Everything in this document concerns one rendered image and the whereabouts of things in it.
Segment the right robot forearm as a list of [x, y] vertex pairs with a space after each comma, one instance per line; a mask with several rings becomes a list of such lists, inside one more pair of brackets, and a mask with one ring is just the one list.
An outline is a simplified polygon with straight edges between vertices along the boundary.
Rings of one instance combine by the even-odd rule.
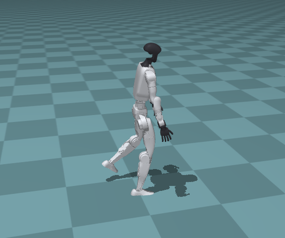
[[155, 118], [157, 119], [159, 126], [165, 125], [161, 111], [161, 99], [159, 97], [154, 98], [152, 109], [154, 110], [154, 114], [156, 115]]

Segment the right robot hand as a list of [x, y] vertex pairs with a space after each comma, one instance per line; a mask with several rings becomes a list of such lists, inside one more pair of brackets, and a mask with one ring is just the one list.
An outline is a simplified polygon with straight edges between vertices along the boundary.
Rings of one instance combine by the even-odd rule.
[[[165, 123], [165, 121], [164, 121], [164, 123]], [[159, 123], [157, 122], [157, 124], [158, 124], [158, 126], [159, 126]], [[167, 137], [167, 141], [169, 141], [169, 138], [170, 138], [170, 140], [171, 140], [171, 136], [170, 136], [170, 134], [169, 134], [169, 132], [173, 135], [173, 132], [172, 131], [170, 131], [167, 127], [166, 127], [166, 123], [165, 123], [165, 125], [163, 125], [163, 126], [159, 126], [159, 128], [161, 128], [161, 130], [160, 130], [160, 135], [161, 135], [161, 138], [162, 138], [162, 142], [164, 141], [163, 140], [163, 136], [164, 136], [164, 139], [165, 139], [165, 142], [166, 142], [166, 137]], [[166, 136], [166, 137], [165, 137]], [[169, 138], [168, 138], [168, 136], [169, 136]]]

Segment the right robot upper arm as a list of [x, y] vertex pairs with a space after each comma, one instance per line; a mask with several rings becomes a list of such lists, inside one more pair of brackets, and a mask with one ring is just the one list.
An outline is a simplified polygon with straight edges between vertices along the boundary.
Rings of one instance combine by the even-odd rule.
[[157, 88], [156, 88], [156, 75], [152, 71], [145, 72], [145, 81], [147, 82], [148, 92], [150, 101], [153, 104], [153, 100], [156, 96]]

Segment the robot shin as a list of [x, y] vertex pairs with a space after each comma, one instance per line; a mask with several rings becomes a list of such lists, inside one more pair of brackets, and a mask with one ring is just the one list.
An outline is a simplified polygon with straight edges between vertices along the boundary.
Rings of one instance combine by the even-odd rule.
[[[133, 135], [134, 136], [134, 135]], [[133, 137], [131, 136], [131, 137]], [[130, 137], [130, 139], [131, 139]], [[110, 164], [113, 165], [117, 161], [119, 161], [122, 157], [127, 156], [129, 153], [131, 153], [134, 149], [137, 147], [134, 147], [130, 144], [130, 139], [127, 140], [118, 150], [118, 152], [109, 160]]]
[[142, 187], [144, 185], [145, 179], [147, 177], [152, 158], [149, 159], [149, 155], [143, 154], [140, 158], [139, 166], [138, 166], [138, 183], [137, 183], [137, 191], [142, 191]]

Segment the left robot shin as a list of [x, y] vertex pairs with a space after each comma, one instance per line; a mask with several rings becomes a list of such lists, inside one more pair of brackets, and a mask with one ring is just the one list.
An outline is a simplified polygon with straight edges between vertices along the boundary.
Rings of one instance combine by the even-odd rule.
[[[134, 135], [133, 135], [134, 136]], [[133, 137], [131, 136], [131, 137]], [[130, 137], [130, 139], [131, 139]], [[134, 149], [137, 147], [134, 147], [130, 144], [130, 139], [127, 140], [118, 150], [118, 152], [109, 160], [110, 164], [113, 165], [117, 161], [119, 161], [122, 157], [127, 156], [129, 153], [131, 153]]]

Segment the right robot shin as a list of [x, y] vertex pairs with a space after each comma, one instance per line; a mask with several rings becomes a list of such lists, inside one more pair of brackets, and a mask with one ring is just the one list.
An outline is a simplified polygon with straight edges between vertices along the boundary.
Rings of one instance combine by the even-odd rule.
[[149, 155], [143, 154], [140, 158], [139, 166], [138, 166], [138, 183], [137, 183], [137, 191], [142, 191], [142, 187], [144, 185], [145, 179], [147, 177], [152, 158], [149, 159]]

